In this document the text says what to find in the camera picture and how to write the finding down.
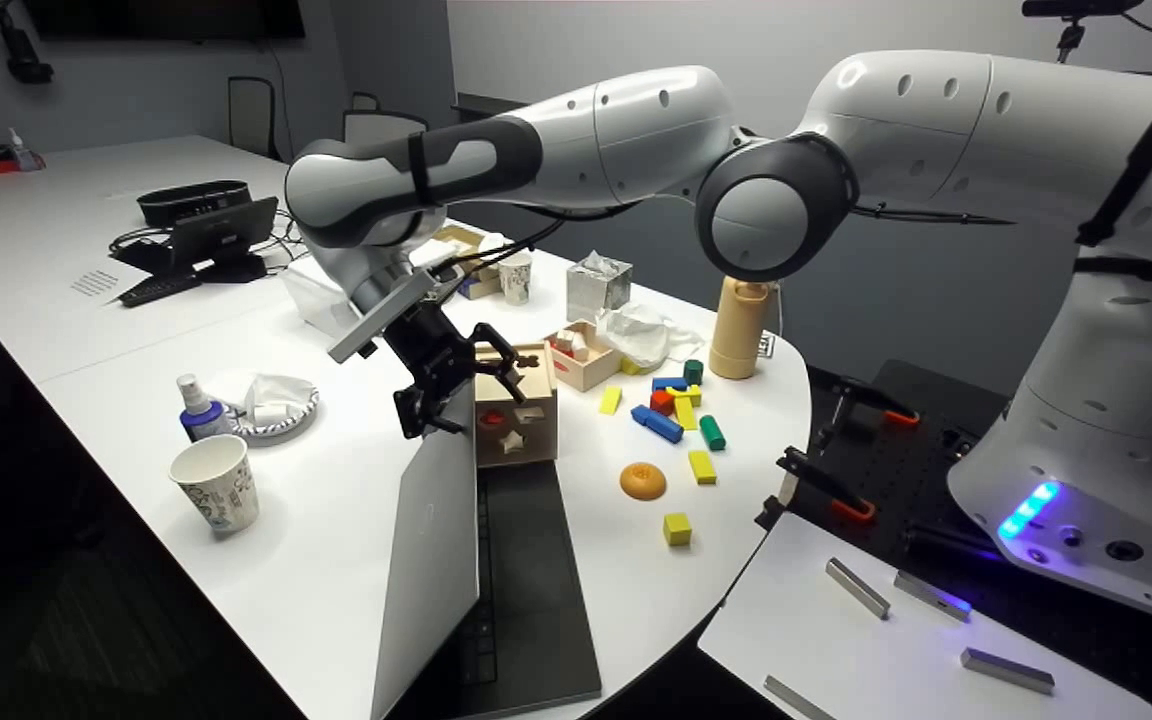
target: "laptop keyboard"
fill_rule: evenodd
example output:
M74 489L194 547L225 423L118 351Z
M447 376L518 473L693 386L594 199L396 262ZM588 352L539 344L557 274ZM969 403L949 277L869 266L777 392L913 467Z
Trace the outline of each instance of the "laptop keyboard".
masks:
M461 684L495 682L495 623L492 607L492 543L488 541L488 500L479 491L479 601L457 629Z

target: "metal bar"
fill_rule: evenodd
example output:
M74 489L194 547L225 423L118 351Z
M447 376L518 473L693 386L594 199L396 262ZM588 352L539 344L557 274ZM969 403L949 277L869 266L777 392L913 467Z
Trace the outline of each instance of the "metal bar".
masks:
M865 584L864 579L856 577L856 574L847 569L846 564L838 561L838 558L831 558L826 564L824 564L824 570L838 581L838 584L846 588L847 592L850 592L856 600L861 601L861 605L867 607L870 612L873 612L879 620L887 619L887 611L890 611L890 602L882 599L881 594L874 592L873 588Z
M972 612L971 602L963 600L963 598L954 597L940 588L924 583L923 579L915 578L914 575L904 570L896 570L896 578L892 584L918 598L918 600L927 602L934 609L945 612L946 615L961 621L961 623L965 623L968 615Z
M1030 691L1037 694L1052 694L1052 689L1056 687L1056 681L1052 677L1051 673L1044 673L1044 670L1033 669L1033 667L1028 665L1013 662L1003 657L990 655L988 652L977 650L977 647L967 647L960 660L963 661L963 666L969 670L977 670L977 673L983 675L1003 680L1007 683L1030 689Z
M763 687L767 688L767 692L773 694L778 698L781 698L782 702L786 702L786 705L801 712L801 714L803 714L808 720L833 720L833 715L829 715L828 712L812 705L812 702L808 698L791 691L786 683L773 679L771 675L763 681Z

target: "beige bottle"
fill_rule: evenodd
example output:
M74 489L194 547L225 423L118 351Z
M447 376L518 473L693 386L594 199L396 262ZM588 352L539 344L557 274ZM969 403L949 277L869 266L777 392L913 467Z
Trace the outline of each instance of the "beige bottle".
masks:
M708 347L710 372L730 381L742 381L755 373L763 318L771 304L771 283L723 278L718 319L714 320L714 340Z

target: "red block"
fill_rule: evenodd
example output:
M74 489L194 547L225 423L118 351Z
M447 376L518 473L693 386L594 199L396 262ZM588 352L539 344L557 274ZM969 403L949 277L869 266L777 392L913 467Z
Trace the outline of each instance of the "red block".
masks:
M652 393L652 404L649 407L668 418L669 415L673 415L673 395L664 389L658 389Z

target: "green block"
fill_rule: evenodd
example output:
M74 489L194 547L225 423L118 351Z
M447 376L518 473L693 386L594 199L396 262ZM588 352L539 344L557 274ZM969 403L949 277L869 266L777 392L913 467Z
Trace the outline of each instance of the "green block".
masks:
M714 420L713 415L700 418L700 434L705 438L705 445L710 450L721 450L727 447L727 438L723 438L722 430L718 429L718 420Z
M705 376L705 365L699 359L688 359L682 364L682 377L689 386L699 386L700 379Z

